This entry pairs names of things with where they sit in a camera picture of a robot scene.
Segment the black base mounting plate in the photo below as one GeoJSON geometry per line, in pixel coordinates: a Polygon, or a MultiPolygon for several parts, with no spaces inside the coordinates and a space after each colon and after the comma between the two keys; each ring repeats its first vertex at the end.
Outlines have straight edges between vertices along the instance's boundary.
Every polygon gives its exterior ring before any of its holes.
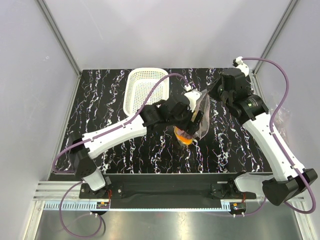
{"type": "Polygon", "coordinates": [[[108,174],[106,186],[93,191],[80,187],[81,199],[110,198],[113,210],[213,210],[222,201],[254,200],[254,193],[241,193],[232,185],[236,173],[108,174]]]}

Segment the clear pink-dotted zip bag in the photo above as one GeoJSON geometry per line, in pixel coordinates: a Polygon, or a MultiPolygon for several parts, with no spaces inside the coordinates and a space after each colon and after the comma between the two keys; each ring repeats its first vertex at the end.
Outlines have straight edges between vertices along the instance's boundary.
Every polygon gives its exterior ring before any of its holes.
{"type": "Polygon", "coordinates": [[[207,90],[193,89],[184,94],[190,101],[193,110],[191,122],[195,124],[195,133],[190,135],[186,131],[174,126],[173,132],[181,146],[189,146],[195,140],[201,140],[206,136],[210,128],[210,98],[207,90]]]}

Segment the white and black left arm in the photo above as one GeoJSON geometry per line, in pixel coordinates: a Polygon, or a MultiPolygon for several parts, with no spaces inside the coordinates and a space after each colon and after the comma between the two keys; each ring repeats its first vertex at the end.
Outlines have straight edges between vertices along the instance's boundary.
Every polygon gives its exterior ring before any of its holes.
{"type": "Polygon", "coordinates": [[[174,126],[184,134],[194,136],[200,129],[204,113],[186,97],[170,97],[141,107],[135,115],[96,132],[71,137],[68,157],[76,177],[84,181],[97,198],[108,193],[108,186],[94,159],[103,152],[130,139],[143,137],[152,131],[174,126]]]}

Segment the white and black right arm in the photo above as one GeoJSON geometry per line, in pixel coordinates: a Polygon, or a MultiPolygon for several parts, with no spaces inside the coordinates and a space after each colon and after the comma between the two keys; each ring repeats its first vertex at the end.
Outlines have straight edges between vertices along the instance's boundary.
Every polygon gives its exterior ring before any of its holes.
{"type": "Polygon", "coordinates": [[[271,175],[239,173],[227,185],[228,195],[239,198],[244,193],[264,195],[279,206],[303,193],[318,175],[305,168],[286,145],[270,122],[271,114],[262,98],[251,94],[247,73],[239,68],[226,68],[207,87],[209,96],[223,102],[230,114],[251,134],[271,168],[271,175]]]}

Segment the pile of spare plastic bags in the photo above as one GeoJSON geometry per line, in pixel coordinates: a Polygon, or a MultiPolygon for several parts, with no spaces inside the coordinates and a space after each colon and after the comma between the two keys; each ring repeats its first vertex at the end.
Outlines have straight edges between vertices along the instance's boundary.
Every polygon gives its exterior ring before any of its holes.
{"type": "Polygon", "coordinates": [[[290,118],[291,112],[283,106],[280,107],[274,118],[274,125],[287,145],[289,145],[287,125],[290,118]]]}

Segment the white perforated plastic basket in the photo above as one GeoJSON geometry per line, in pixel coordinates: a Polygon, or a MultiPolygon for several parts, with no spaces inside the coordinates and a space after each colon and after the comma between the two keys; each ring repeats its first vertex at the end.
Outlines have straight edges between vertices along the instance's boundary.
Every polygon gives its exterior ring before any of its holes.
{"type": "Polygon", "coordinates": [[[154,85],[168,72],[161,68],[142,67],[132,70],[127,79],[123,111],[130,117],[142,106],[145,99],[150,95],[147,104],[152,105],[160,100],[167,100],[170,93],[170,80],[163,80],[155,90],[154,85]]]}

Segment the orange mango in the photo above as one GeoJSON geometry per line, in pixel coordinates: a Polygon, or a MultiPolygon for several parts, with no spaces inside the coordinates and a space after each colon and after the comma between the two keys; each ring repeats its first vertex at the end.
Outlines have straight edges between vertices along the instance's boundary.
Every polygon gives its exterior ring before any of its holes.
{"type": "Polygon", "coordinates": [[[193,142],[193,136],[189,135],[187,132],[184,130],[179,129],[178,127],[174,127],[174,134],[177,138],[177,140],[182,144],[182,145],[190,145],[193,142]]]}

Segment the aluminium frame rail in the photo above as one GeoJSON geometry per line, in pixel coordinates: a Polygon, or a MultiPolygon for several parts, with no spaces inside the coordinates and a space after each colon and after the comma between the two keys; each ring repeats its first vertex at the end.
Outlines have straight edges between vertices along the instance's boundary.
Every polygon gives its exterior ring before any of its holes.
{"type": "MultiPolygon", "coordinates": [[[[65,195],[65,193],[75,184],[77,181],[40,181],[37,185],[36,191],[33,196],[34,201],[59,201],[65,195]]],[[[74,186],[64,198],[68,200],[78,200],[81,192],[81,183],[74,186]]]]}

